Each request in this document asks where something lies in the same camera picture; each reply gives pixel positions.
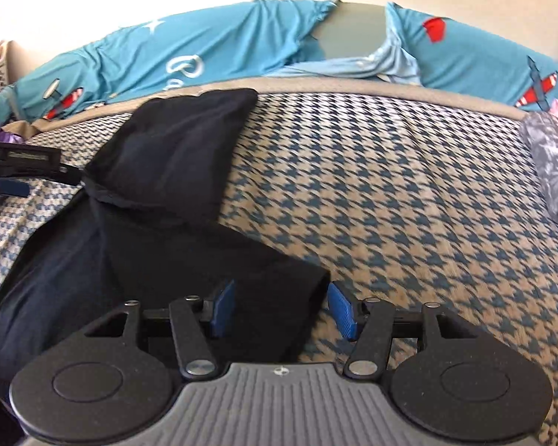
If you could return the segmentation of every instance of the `houndstooth pattern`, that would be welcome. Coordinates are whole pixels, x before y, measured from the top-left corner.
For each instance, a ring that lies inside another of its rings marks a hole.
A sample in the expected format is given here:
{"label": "houndstooth pattern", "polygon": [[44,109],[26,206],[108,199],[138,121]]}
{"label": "houndstooth pattern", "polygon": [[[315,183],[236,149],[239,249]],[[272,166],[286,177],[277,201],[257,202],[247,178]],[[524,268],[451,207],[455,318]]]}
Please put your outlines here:
{"label": "houndstooth pattern", "polygon": [[[61,147],[66,162],[83,165],[126,118],[33,144]],[[392,98],[261,95],[220,221],[321,263],[359,297],[405,308],[438,301],[486,327],[548,373],[554,404],[540,441],[558,444],[558,227],[517,130],[513,120]],[[34,182],[30,198],[7,201],[0,283],[74,191]],[[343,363],[351,349],[323,311],[301,360]],[[410,353],[409,341],[397,341],[391,365]]]}

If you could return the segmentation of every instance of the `beige mattress edge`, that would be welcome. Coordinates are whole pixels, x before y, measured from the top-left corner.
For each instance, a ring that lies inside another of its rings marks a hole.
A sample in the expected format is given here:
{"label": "beige mattress edge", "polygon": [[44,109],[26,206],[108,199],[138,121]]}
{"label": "beige mattress edge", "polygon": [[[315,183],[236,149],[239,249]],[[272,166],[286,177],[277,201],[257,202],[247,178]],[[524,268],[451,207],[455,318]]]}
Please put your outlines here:
{"label": "beige mattress edge", "polygon": [[88,119],[124,112],[132,112],[138,106],[147,102],[147,100],[156,97],[168,98],[176,96],[196,96],[211,90],[227,90],[234,88],[253,88],[260,94],[328,92],[394,97],[405,100],[439,104],[457,109],[473,110],[485,114],[508,117],[514,120],[521,120],[527,114],[525,111],[519,110],[516,107],[510,107],[506,104],[500,104],[491,100],[464,96],[443,90],[429,89],[414,85],[389,84],[386,82],[329,77],[254,77],[163,91],[134,100],[108,104],[106,106],[85,110],[73,117],[63,120],[48,121],[39,119],[32,125],[25,121],[13,122],[4,126],[3,129],[9,132],[18,133],[25,138],[29,138],[39,132],[58,129],[70,124],[83,122]]}

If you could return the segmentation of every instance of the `black cloth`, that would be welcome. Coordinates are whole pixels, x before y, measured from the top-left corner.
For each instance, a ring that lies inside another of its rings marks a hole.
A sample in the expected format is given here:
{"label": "black cloth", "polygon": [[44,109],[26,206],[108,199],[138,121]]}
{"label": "black cloth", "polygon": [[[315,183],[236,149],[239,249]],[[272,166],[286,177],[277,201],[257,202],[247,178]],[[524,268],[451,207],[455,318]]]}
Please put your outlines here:
{"label": "black cloth", "polygon": [[21,250],[0,289],[0,397],[25,364],[125,300],[166,307],[237,284],[220,362],[298,349],[328,273],[217,223],[253,90],[150,100],[87,165],[84,188]]}

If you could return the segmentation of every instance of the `gray floral fabric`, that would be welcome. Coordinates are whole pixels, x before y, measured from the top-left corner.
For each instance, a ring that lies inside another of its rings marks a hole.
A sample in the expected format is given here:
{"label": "gray floral fabric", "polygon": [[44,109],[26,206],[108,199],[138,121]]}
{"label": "gray floral fabric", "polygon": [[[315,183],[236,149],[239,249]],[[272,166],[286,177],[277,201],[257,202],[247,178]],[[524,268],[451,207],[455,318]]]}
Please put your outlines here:
{"label": "gray floral fabric", "polygon": [[548,212],[558,224],[558,119],[548,112],[531,112],[520,129],[531,149]]}

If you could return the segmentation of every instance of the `blue fabric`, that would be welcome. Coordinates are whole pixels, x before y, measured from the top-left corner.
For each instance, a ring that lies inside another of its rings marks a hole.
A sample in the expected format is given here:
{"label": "blue fabric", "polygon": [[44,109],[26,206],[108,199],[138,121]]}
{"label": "blue fabric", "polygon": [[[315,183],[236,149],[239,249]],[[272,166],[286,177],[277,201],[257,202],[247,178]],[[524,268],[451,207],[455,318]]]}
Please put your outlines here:
{"label": "blue fabric", "polygon": [[[82,94],[58,117],[100,102],[265,75],[299,60],[321,60],[324,53],[310,33],[334,7],[329,0],[255,0],[120,29],[58,55],[0,93],[0,124],[12,112],[9,102],[18,107],[18,118],[32,122],[78,88]],[[60,79],[58,94],[44,99],[55,79]]]}
{"label": "blue fabric", "polygon": [[268,74],[269,77],[344,77],[369,78],[377,75],[398,84],[420,85],[420,68],[415,58],[402,48],[399,38],[399,18],[393,6],[386,8],[387,37],[384,43],[369,56],[328,59],[287,65]]}
{"label": "blue fabric", "polygon": [[[533,73],[545,81],[550,75],[558,73],[558,62],[450,18],[432,20],[434,17],[430,14],[394,3],[389,3],[388,7],[394,9],[399,19],[403,49],[413,55],[420,65],[424,87],[482,97],[516,105],[522,110],[540,110],[535,102],[522,105],[519,100],[533,88]],[[444,31],[441,40],[439,29]],[[528,58],[533,61],[536,70],[530,67]],[[530,100],[533,100],[533,91],[531,94]],[[554,98],[558,98],[558,76],[555,87],[545,93],[548,104]]]}

